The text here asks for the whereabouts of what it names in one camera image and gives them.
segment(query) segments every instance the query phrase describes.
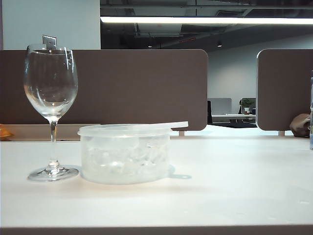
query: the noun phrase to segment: brown partition panel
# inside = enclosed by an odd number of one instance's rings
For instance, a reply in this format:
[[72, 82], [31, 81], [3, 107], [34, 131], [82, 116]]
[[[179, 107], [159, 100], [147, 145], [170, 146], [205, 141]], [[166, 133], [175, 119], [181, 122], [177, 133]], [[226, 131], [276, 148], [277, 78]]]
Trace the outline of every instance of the brown partition panel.
[[310, 113], [313, 49], [266, 49], [258, 55], [257, 124], [289, 130], [292, 119]]
[[[23, 50], [0, 51], [0, 122], [45, 124], [23, 89]], [[203, 50], [75, 50], [77, 98], [60, 123], [207, 122]]]

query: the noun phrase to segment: glass base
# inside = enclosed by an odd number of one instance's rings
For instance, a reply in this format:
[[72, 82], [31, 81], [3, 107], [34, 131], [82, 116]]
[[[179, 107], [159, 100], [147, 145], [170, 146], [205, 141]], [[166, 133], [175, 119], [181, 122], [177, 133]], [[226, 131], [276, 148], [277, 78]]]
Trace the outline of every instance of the glass base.
[[32, 172], [28, 176], [28, 179], [33, 180], [33, 181], [54, 182], [54, 181], [67, 179], [75, 175], [78, 175], [77, 169], [64, 168], [62, 166], [59, 166], [58, 169], [51, 170], [48, 168], [44, 168], [40, 170], [39, 172], [38, 171]]

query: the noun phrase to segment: electrical outlet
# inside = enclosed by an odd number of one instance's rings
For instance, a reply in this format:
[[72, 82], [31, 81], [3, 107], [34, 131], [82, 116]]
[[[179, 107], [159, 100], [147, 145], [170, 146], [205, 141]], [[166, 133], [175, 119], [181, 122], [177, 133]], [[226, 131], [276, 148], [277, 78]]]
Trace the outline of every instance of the electrical outlet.
[[43, 44], [47, 45], [47, 49], [55, 49], [57, 46], [57, 38], [43, 35]]

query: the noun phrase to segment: orange object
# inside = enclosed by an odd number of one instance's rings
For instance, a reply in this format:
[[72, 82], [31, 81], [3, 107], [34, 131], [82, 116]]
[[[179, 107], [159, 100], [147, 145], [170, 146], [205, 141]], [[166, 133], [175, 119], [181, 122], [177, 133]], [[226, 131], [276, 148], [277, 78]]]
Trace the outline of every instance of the orange object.
[[0, 124], [0, 138], [1, 140], [4, 140], [6, 137], [12, 136], [13, 134], [3, 128], [2, 124]]

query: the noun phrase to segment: potted plant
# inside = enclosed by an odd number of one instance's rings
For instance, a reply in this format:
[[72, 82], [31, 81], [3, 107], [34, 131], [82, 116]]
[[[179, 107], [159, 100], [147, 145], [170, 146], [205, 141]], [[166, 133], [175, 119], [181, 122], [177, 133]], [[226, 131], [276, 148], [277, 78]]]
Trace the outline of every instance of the potted plant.
[[249, 98], [242, 98], [239, 102], [239, 104], [245, 109], [245, 114], [250, 114], [250, 105], [253, 104], [254, 101], [252, 101]]

